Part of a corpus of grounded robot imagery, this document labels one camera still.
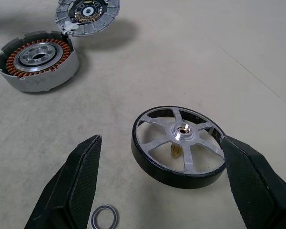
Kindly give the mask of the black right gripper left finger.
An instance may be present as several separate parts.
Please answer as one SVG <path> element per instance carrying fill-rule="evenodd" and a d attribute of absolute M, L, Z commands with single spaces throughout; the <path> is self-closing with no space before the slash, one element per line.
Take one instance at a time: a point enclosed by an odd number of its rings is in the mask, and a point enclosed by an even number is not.
<path fill-rule="evenodd" d="M 24 229 L 86 229 L 96 191 L 102 137 L 81 142 L 44 187 Z"/>

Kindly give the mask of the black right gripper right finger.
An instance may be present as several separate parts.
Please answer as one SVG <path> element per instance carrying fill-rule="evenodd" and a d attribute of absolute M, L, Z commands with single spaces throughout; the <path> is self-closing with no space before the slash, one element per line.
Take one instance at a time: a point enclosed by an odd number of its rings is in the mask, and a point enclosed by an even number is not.
<path fill-rule="evenodd" d="M 234 200 L 247 229 L 286 229 L 286 182 L 266 158 L 230 136 L 221 142 Z"/>

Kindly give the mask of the black rotor silver spokes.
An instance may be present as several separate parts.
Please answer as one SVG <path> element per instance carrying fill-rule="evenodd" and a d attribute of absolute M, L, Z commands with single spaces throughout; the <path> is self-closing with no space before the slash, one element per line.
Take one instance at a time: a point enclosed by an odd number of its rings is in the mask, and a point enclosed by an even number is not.
<path fill-rule="evenodd" d="M 149 143 L 139 141 L 137 129 L 142 123 L 157 125 L 164 129 L 165 136 Z M 214 183 L 226 168 L 222 161 L 217 167 L 198 172 L 194 166 L 192 146 L 202 146 L 224 159 L 221 142 L 224 131 L 207 116 L 179 106 L 158 106 L 140 114 L 132 127 L 131 149 L 137 164 L 149 176 L 171 187 L 197 189 Z M 177 171 L 158 162 L 150 151 L 171 143 L 179 147 L 184 156 L 184 170 Z"/>

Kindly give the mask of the grey motor housing copper windings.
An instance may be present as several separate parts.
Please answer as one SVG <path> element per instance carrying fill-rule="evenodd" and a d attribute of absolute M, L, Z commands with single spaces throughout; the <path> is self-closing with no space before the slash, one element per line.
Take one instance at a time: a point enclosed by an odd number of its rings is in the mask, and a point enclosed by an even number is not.
<path fill-rule="evenodd" d="M 0 74 L 15 89 L 46 92 L 71 79 L 79 68 L 71 38 L 58 31 L 36 31 L 2 47 Z"/>

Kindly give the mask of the grey motor cover circuit board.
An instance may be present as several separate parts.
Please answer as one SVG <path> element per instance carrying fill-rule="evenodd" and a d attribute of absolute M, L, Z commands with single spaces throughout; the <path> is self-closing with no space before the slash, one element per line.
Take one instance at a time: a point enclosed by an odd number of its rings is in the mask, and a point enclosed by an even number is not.
<path fill-rule="evenodd" d="M 65 21 L 78 22 L 68 36 L 90 36 L 106 29 L 119 14 L 120 0 L 59 0 L 55 23 L 62 31 Z"/>

